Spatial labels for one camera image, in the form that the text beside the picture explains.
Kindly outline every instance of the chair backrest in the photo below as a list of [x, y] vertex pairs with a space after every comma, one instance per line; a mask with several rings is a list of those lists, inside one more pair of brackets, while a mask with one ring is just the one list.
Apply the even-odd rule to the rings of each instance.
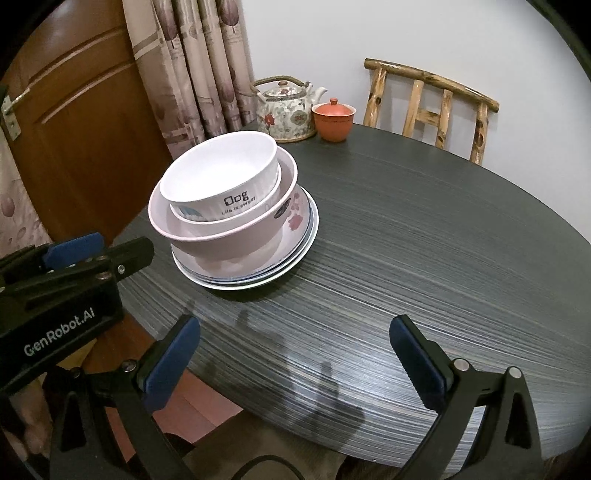
[[[364, 65], [366, 69], [374, 71], [372, 74], [368, 105], [365, 109], [365, 116], [363, 117], [364, 125], [375, 127], [378, 123], [379, 108], [382, 103], [382, 95], [384, 94], [386, 75], [392, 73], [401, 77], [410, 78], [414, 80], [413, 92], [410, 96], [402, 134], [405, 137], [412, 137], [414, 125], [417, 121], [434, 125], [437, 127], [435, 146], [437, 148], [443, 148], [447, 137], [449, 115], [452, 111], [452, 96], [455, 93], [476, 105], [476, 129], [474, 131], [472, 151], [470, 152], [470, 161], [478, 165], [482, 163], [482, 156], [486, 145], [486, 133], [488, 131], [488, 112], [489, 110], [495, 113], [498, 112], [499, 102], [453, 80], [440, 77], [434, 73], [425, 72], [424, 70], [400, 65], [399, 63], [365, 59]], [[443, 90], [440, 113], [434, 113], [420, 108], [421, 94], [425, 83]]]

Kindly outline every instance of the reddish brown floor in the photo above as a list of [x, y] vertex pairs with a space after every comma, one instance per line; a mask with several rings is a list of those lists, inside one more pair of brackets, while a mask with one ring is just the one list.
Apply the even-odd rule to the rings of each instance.
[[[135, 319], [127, 315], [122, 322], [98, 338], [83, 368], [87, 373], [113, 370], [123, 360], [139, 359], [153, 341]], [[240, 410], [240, 407], [185, 371], [168, 404], [154, 413], [154, 419], [163, 432], [175, 433], [194, 443]], [[107, 414], [119, 447], [125, 459], [129, 459], [134, 449], [119, 415], [114, 408], [108, 408]]]

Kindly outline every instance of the teapot lid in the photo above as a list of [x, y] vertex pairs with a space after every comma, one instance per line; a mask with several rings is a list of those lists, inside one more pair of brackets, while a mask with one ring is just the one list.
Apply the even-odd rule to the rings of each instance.
[[282, 80], [278, 87], [267, 90], [263, 95], [269, 100], [293, 100], [305, 96], [306, 88], [288, 85], [286, 80]]
[[313, 107], [313, 110], [320, 115], [327, 116], [348, 116], [355, 113], [354, 109], [342, 103], [338, 103], [338, 98], [331, 98], [330, 103], [323, 103]]

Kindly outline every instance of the door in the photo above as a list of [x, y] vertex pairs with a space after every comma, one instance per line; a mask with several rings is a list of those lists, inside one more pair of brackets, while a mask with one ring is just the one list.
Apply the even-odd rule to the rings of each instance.
[[65, 0], [0, 83], [21, 135], [22, 180], [55, 241], [99, 231], [108, 243], [147, 204], [171, 161], [129, 42], [121, 0]]

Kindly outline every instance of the metal bolt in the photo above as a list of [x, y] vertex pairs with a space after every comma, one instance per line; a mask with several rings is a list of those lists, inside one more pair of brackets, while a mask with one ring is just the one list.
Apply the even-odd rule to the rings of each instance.
[[111, 272], [100, 272], [96, 274], [98, 280], [109, 280], [113, 274]]
[[121, 368], [124, 372], [132, 372], [137, 367], [138, 363], [135, 360], [126, 360], [121, 364]]
[[456, 367], [460, 372], [465, 372], [470, 368], [470, 363], [463, 358], [456, 358], [453, 361], [453, 366]]
[[509, 369], [509, 375], [512, 376], [513, 378], [521, 378], [521, 370], [519, 370], [517, 367], [511, 367]]

